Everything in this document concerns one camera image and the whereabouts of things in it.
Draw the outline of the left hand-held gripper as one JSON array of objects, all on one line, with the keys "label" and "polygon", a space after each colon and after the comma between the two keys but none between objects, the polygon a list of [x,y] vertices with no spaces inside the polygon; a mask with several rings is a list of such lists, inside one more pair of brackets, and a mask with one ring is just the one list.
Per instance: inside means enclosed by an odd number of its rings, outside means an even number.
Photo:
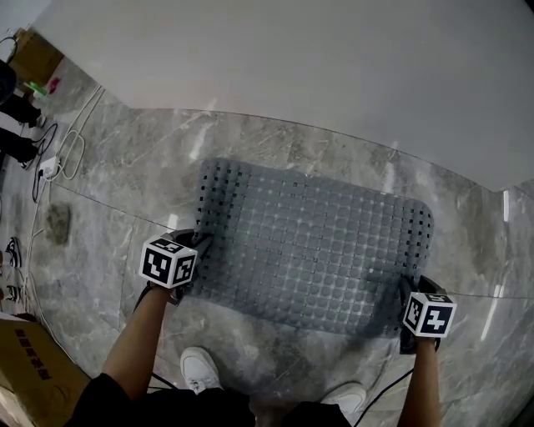
[{"label": "left hand-held gripper", "polygon": [[169,302],[178,306],[191,292],[195,271],[212,244],[212,234],[179,229],[148,239],[142,248],[139,276],[147,280],[139,301],[156,287],[170,290]]}]

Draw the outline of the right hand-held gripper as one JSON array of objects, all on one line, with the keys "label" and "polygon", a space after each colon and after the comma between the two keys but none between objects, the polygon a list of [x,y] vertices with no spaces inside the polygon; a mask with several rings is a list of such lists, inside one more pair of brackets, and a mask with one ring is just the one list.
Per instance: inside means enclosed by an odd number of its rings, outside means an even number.
[{"label": "right hand-held gripper", "polygon": [[451,328],[457,304],[435,281],[407,276],[399,281],[401,303],[400,354],[416,353],[416,338],[434,339],[439,347]]}]

